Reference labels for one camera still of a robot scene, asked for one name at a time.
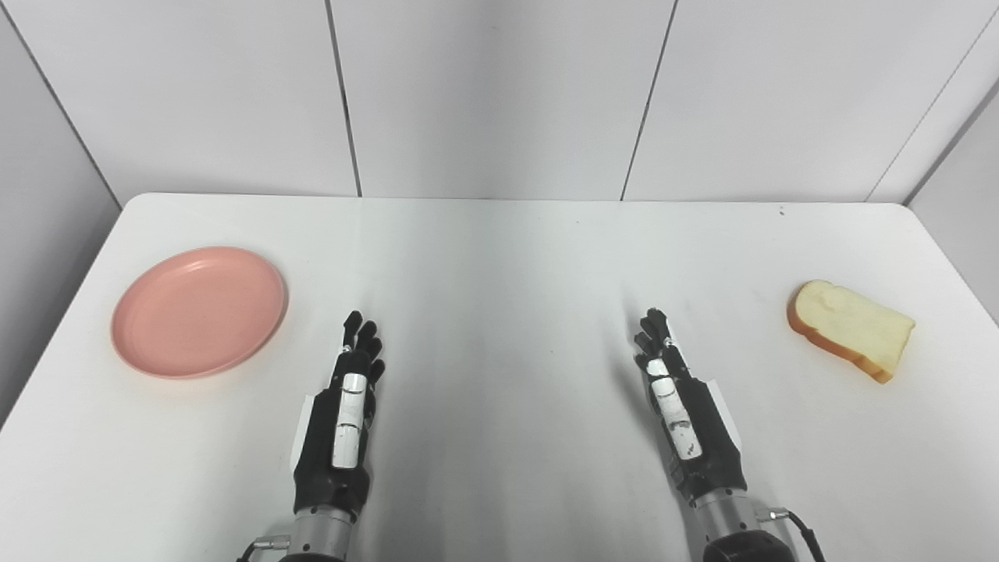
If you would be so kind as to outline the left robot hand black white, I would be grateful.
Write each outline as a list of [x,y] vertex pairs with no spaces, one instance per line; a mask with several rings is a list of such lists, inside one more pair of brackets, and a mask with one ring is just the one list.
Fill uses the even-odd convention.
[[365,452],[386,369],[377,324],[352,311],[326,388],[304,402],[295,455],[293,512],[331,507],[356,519],[368,500]]

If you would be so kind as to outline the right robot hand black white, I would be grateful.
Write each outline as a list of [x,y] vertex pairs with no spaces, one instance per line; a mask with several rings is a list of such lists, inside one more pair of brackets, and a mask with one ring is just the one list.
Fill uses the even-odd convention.
[[718,490],[746,491],[740,451],[709,384],[690,372],[667,316],[650,308],[639,326],[635,363],[670,445],[670,475],[682,498],[693,503]]

